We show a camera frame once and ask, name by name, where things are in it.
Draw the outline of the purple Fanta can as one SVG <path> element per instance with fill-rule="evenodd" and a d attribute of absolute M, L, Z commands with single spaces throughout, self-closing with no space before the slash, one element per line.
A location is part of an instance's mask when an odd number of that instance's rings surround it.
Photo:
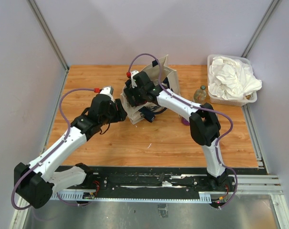
<path fill-rule="evenodd" d="M 183 117 L 181 118 L 181 122 L 186 126 L 190 125 L 190 123 L 186 119 L 184 119 Z"/>

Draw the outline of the clear glass drink bottle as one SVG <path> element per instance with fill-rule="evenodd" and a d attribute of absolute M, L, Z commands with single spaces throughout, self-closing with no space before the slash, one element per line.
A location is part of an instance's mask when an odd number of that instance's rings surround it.
<path fill-rule="evenodd" d="M 193 95 L 193 101 L 198 104 L 203 104 L 206 99 L 206 87 L 202 85 Z"/>

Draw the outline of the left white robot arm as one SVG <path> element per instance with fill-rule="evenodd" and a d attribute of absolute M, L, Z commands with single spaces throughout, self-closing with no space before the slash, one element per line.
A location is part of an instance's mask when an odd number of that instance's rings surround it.
<path fill-rule="evenodd" d="M 124 121 L 125 113 L 121 101 L 114 99 L 111 87 L 104 87 L 93 98 L 73 122 L 68 122 L 65 133 L 44 153 L 28 164 L 19 163 L 14 169 L 14 188 L 11 203 L 15 209 L 14 197 L 18 194 L 30 206 L 41 208 L 51 196 L 73 185 L 87 189 L 93 185 L 94 177 L 90 168 L 80 163 L 71 169 L 57 172 L 57 168 L 76 149 L 95 134 L 102 135 L 102 126 Z"/>

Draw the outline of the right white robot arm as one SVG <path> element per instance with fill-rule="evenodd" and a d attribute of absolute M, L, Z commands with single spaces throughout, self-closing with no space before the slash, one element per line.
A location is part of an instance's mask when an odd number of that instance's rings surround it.
<path fill-rule="evenodd" d="M 218 191 L 224 187 L 228 172 L 217 142 L 221 126 L 212 106 L 209 103 L 193 103 L 163 85 L 155 85 L 144 71 L 128 72 L 127 77 L 123 92 L 128 104 L 135 108 L 153 103 L 186 119 L 193 141 L 202 146 L 207 163 L 209 188 Z"/>

